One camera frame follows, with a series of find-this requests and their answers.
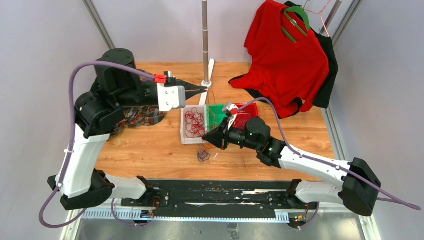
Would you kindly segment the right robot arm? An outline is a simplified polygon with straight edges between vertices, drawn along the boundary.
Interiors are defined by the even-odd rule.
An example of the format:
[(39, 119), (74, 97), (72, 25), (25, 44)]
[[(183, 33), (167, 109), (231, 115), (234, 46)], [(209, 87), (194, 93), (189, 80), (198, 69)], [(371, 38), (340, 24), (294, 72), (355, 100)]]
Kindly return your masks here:
[(229, 144), (248, 148), (269, 167), (295, 170), (319, 178), (319, 181), (294, 179), (286, 190), (286, 203), (294, 209), (304, 203), (332, 203), (345, 206), (351, 212), (369, 217), (373, 214), (381, 181), (368, 163), (355, 157), (352, 161), (331, 159), (305, 152), (271, 136), (271, 128), (260, 118), (247, 121), (244, 129), (221, 124), (202, 139), (225, 150)]

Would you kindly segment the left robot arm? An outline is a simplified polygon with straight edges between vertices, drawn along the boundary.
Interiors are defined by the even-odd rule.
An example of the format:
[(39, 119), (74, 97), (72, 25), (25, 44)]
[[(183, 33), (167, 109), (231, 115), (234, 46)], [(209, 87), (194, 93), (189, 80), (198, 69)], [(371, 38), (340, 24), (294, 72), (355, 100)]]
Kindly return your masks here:
[(170, 71), (152, 75), (138, 70), (133, 53), (125, 48), (111, 49), (91, 65), (96, 79), (90, 91), (69, 99), (70, 143), (60, 172), (47, 182), (61, 193), (60, 203), (67, 211), (97, 207), (112, 199), (151, 206), (154, 188), (144, 177), (117, 177), (95, 168), (102, 148), (125, 118), (126, 108), (182, 109), (207, 88), (177, 79)]

